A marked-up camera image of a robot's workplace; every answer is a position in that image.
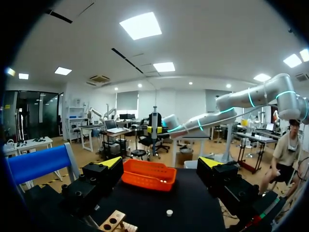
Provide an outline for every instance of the computer monitor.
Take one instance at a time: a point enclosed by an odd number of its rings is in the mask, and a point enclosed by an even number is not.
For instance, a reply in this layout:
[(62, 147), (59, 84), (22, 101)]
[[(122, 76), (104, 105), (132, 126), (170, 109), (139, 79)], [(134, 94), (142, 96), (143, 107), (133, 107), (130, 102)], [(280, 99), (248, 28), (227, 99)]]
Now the computer monitor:
[(105, 120), (105, 126), (106, 126), (106, 129), (108, 130), (117, 127), (116, 122), (114, 120)]
[(128, 118), (128, 119), (135, 119), (135, 114), (128, 114), (128, 115), (127, 115), (127, 118)]
[(119, 119), (128, 119), (128, 114), (120, 114)]
[(266, 130), (273, 131), (274, 130), (274, 124), (273, 123), (267, 123)]

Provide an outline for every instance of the beige shirt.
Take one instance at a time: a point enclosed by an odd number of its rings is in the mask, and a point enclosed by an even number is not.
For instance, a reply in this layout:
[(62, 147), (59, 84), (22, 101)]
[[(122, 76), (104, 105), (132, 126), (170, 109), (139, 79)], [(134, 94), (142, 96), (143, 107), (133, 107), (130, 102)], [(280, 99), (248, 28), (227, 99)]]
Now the beige shirt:
[(299, 138), (297, 137), (294, 141), (290, 139), (290, 145), (295, 146), (297, 145), (297, 149), (295, 152), (288, 150), (289, 144), (289, 131), (282, 136), (277, 143), (276, 149), (274, 151), (273, 156), (278, 159), (279, 164), (283, 164), (285, 166), (292, 166), (295, 159), (298, 159), (299, 151), (301, 149), (301, 143)]

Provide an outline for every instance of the laptop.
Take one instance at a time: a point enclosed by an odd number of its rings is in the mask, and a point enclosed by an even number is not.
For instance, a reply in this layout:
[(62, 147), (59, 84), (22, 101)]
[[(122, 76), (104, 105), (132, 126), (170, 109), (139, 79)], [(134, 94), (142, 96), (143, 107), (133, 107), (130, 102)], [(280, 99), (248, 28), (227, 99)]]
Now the laptop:
[(273, 123), (267, 123), (266, 130), (269, 131), (269, 132), (273, 132), (274, 131), (274, 124)]
[(124, 128), (117, 128), (116, 122), (114, 120), (105, 120), (106, 131), (110, 133), (120, 133), (126, 131)]

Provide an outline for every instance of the yellow object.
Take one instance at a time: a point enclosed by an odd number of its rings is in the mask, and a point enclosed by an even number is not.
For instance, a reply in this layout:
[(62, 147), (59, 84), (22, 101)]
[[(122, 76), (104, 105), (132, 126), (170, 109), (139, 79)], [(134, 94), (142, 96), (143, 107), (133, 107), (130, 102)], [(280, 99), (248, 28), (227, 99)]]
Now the yellow object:
[(97, 164), (103, 164), (104, 166), (108, 166), (108, 168), (111, 168), (118, 160), (122, 159), (120, 156), (107, 160), (107, 161), (103, 161), (101, 163), (97, 163)]
[[(147, 132), (151, 134), (151, 133), (153, 132), (153, 128), (148, 126), (148, 127), (147, 127)], [(162, 127), (158, 127), (158, 128), (156, 129), (156, 132), (157, 132), (157, 134), (162, 133)]]
[(248, 126), (248, 120), (242, 119), (242, 120), (241, 120), (241, 125), (242, 125), (243, 127), (247, 127), (247, 126)]
[(201, 159), (204, 163), (206, 163), (211, 168), (213, 168), (214, 166), (217, 166), (218, 164), (223, 164), (223, 163), (220, 163), (220, 162), (217, 162), (212, 159), (205, 158), (205, 157), (199, 157), (199, 159)]
[(153, 128), (152, 127), (147, 127), (147, 132), (151, 134), (153, 132)]

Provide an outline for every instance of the black shorts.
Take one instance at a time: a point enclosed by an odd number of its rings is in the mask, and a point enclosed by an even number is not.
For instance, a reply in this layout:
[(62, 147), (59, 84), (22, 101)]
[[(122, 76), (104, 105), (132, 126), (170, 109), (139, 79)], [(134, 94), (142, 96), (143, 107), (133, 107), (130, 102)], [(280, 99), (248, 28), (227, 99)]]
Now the black shorts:
[(293, 175), (294, 168), (292, 166), (285, 166), (279, 163), (277, 163), (276, 167), (278, 170), (280, 170), (280, 176), (274, 178), (270, 183), (277, 181), (277, 182), (285, 182), (286, 184), (288, 184)]

